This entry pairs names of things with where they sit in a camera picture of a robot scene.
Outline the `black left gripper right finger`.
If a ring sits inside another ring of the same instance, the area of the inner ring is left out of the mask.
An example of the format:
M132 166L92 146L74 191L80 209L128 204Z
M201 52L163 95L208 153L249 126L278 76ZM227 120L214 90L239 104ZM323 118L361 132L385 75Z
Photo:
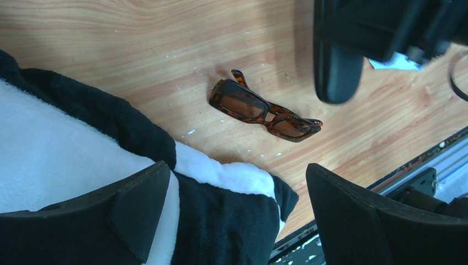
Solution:
M466 264L467 199L413 187L385 197L319 164L307 187L327 264Z

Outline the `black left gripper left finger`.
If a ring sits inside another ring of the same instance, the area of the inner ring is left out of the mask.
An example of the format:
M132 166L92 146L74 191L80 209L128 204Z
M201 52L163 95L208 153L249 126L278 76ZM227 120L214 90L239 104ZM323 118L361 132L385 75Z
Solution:
M1 214L2 264L144 264L171 172L157 162L38 211Z

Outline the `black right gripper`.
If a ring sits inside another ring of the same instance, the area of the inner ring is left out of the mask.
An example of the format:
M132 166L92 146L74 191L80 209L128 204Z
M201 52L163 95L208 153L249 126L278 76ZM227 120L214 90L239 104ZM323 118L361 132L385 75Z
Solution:
M372 60L418 64L467 45L467 1L315 1L314 37Z

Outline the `black glasses case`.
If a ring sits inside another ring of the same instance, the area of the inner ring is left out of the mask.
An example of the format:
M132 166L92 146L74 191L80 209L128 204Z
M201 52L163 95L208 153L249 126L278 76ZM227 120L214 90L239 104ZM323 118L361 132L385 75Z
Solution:
M364 57L337 45L313 40L313 71L318 99L327 104L350 101L359 87Z

